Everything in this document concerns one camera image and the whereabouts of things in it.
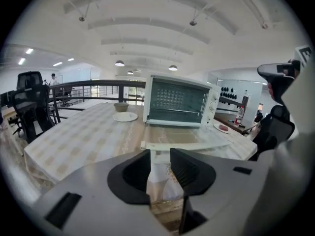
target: white ceiling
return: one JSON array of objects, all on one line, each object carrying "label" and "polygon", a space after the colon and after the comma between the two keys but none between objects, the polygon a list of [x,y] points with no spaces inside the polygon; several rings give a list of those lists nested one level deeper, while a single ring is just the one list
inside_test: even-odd
[{"label": "white ceiling", "polygon": [[[33,51],[27,54],[26,51],[32,48]],[[22,65],[19,65],[21,58],[25,58]],[[72,57],[65,57],[60,54],[47,52],[45,50],[37,49],[32,46],[7,44],[1,51],[0,69],[6,68],[23,68],[23,69],[56,69],[60,70],[69,65],[80,63],[78,60],[68,61]]]},{"label": "white ceiling", "polygon": [[175,64],[182,75],[252,67],[288,60],[305,44],[281,0],[37,0],[26,15],[8,42],[115,74],[119,59],[130,69],[162,72]]}]

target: pendant light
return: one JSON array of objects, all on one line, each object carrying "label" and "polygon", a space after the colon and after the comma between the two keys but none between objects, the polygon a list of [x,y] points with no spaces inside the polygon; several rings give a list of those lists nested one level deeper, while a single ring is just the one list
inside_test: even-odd
[{"label": "pendant light", "polygon": [[171,70],[171,71],[177,71],[177,66],[175,65],[171,65],[168,70]]},{"label": "pendant light", "polygon": [[122,60],[118,60],[115,63],[116,66],[125,66],[124,62]]}]

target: bowl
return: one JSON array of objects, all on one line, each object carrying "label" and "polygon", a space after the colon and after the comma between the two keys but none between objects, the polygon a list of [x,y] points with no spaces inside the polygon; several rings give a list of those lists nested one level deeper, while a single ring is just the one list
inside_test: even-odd
[{"label": "bowl", "polygon": [[114,104],[117,112],[126,112],[129,104],[124,102],[118,102]]}]

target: white tablecloth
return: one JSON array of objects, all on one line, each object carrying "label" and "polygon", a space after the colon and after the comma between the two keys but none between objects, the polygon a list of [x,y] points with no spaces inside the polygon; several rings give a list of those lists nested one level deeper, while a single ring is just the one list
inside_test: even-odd
[{"label": "white tablecloth", "polygon": [[[129,105],[128,111],[137,113],[138,119],[117,122],[112,118],[116,112],[113,104],[100,103],[59,123],[25,147],[29,168],[34,172],[42,171],[56,183],[87,164],[125,153],[141,152],[141,141],[206,142],[209,135],[227,138],[232,144],[197,152],[247,160],[257,150],[256,144],[234,130],[231,130],[231,134],[225,134],[212,126],[191,129],[151,126],[143,123],[142,106]],[[170,170],[170,164],[151,164],[147,193],[152,203],[182,197],[183,190]]]}]

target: toaster oven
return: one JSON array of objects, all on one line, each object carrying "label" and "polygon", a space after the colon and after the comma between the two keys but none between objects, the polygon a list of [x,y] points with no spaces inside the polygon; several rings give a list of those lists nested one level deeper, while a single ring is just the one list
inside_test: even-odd
[{"label": "toaster oven", "polygon": [[143,121],[174,126],[210,125],[220,87],[164,74],[150,74],[146,80]]}]

